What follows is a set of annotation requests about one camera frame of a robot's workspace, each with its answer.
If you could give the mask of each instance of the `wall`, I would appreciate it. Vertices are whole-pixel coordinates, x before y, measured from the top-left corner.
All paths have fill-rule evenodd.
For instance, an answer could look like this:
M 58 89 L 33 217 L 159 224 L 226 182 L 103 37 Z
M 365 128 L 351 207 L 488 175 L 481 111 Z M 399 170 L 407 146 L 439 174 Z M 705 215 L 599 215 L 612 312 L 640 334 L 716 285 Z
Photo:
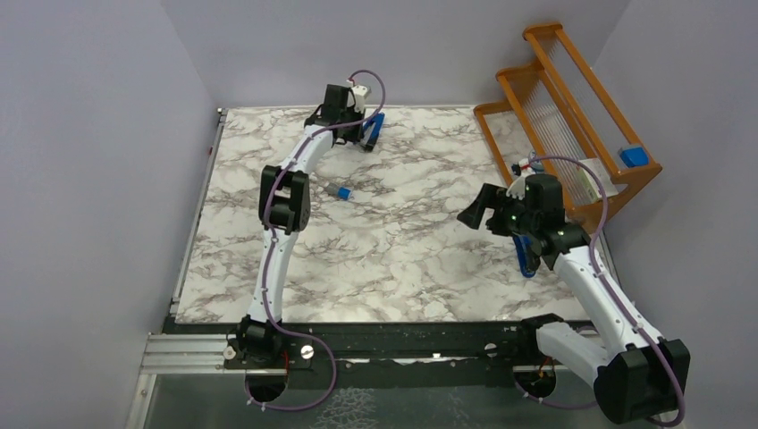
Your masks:
M 607 233 L 628 293 L 690 348 L 690 429 L 758 426 L 756 15 L 633 0 L 594 68 L 663 165 Z
M 3 2 L 0 426 L 122 427 L 215 105 L 155 0 Z
M 162 3 L 219 105 L 312 105 L 361 68 L 420 105 L 501 99 L 494 74 L 532 58 L 533 23 L 562 21 L 592 63 L 628 0 Z

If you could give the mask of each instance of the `marble tabletop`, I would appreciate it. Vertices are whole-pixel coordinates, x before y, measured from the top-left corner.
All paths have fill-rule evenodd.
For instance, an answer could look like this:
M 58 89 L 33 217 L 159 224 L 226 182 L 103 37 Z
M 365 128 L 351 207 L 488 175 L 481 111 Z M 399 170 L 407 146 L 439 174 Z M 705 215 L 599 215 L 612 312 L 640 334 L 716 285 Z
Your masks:
M 263 253 L 261 170 L 290 153 L 312 110 L 229 111 L 178 323 L 236 323 L 246 314 Z M 551 312 L 587 319 L 555 273 L 521 275 L 510 239 L 456 221 L 482 183 L 502 185 L 472 107 L 384 112 L 373 153 L 335 146 L 310 176 L 312 215 L 290 261 L 284 320 L 494 321 Z M 488 123 L 507 161 L 528 154 L 515 116 Z M 326 194 L 329 182 L 353 189 L 351 199 Z

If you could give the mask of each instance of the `wooden dish rack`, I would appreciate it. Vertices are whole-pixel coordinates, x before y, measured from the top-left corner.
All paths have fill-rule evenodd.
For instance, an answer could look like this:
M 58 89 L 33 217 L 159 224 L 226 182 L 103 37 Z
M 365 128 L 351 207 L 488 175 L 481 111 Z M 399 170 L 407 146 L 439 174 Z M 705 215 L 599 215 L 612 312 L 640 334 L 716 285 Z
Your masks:
M 474 109 L 476 119 L 495 163 L 507 184 L 513 178 L 485 116 L 513 111 L 521 122 L 538 156 L 561 155 L 576 159 L 599 158 L 617 186 L 618 195 L 609 198 L 609 219 L 653 177 L 661 172 L 650 152 L 608 95 L 571 39 L 558 22 L 528 27 L 524 39 L 536 58 L 526 65 L 502 69 L 496 78 L 505 99 Z M 648 164 L 626 167 L 605 144 L 639 145 Z M 579 182 L 577 168 L 561 161 L 543 162 L 545 172 L 563 184 L 567 216 L 593 232 L 600 221 L 601 201 L 592 201 Z

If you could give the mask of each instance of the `marble table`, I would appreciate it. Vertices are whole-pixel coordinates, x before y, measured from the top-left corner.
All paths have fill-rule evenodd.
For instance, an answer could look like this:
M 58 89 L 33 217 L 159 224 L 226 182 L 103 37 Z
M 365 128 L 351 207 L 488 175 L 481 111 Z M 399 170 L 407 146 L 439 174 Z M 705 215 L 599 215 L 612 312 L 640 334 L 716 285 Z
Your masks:
M 261 170 L 290 153 L 312 110 L 229 111 L 178 323 L 236 323 L 245 315 L 263 253 Z M 311 175 L 312 216 L 290 262 L 284 320 L 501 321 L 548 312 L 586 319 L 554 273 L 521 275 L 510 239 L 455 220 L 482 183 L 502 185 L 472 108 L 384 111 L 373 153 L 335 146 Z M 528 154 L 515 116 L 488 122 L 508 161 Z M 353 189 L 351 199 L 326 194 L 329 182 Z

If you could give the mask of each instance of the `wooden frame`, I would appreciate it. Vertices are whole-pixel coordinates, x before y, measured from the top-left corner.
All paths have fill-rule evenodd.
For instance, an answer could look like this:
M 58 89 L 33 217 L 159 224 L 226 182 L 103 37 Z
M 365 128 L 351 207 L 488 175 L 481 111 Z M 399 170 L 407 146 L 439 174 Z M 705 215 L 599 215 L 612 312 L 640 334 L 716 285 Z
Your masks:
M 513 178 L 510 176 L 510 169 L 505 164 L 494 136 L 487 126 L 485 118 L 487 114 L 513 111 L 524 127 L 524 132 L 529 138 L 535 152 L 540 156 L 549 155 L 545 151 L 545 145 L 539 134 L 535 131 L 535 127 L 524 109 L 526 100 L 535 90 L 536 86 L 542 83 L 586 157 L 599 158 L 602 165 L 608 171 L 611 182 L 617 185 L 626 185 L 618 195 L 609 198 L 608 217 L 610 219 L 661 172 L 662 167 L 653 159 L 647 148 L 644 148 L 644 144 L 636 135 L 634 129 L 613 102 L 613 99 L 605 88 L 602 87 L 589 64 L 587 64 L 573 42 L 571 42 L 571 39 L 563 31 L 563 26 L 560 23 L 550 22 L 528 27 L 524 30 L 523 36 L 535 51 L 536 59 L 521 67 L 498 71 L 496 79 L 500 82 L 502 90 L 505 93 L 505 100 L 478 105 L 474 108 L 476 120 L 482 128 L 484 139 L 493 153 L 495 163 L 498 165 L 503 179 L 510 185 Z M 640 145 L 644 148 L 649 159 L 648 165 L 623 169 L 616 165 L 608 149 L 603 145 L 595 127 L 587 118 L 573 94 L 571 94 L 569 87 L 552 62 L 550 52 L 556 46 L 562 46 L 566 50 L 573 63 L 581 72 L 582 77 L 587 81 L 610 118 L 619 128 L 627 143 Z M 547 173 L 558 175 L 551 162 L 545 162 L 544 166 Z M 567 215 L 571 219 L 581 223 L 587 231 L 594 231 L 598 226 L 598 222 L 600 222 L 602 203 L 596 202 L 578 206 L 568 193 L 566 187 L 564 187 L 563 194 Z

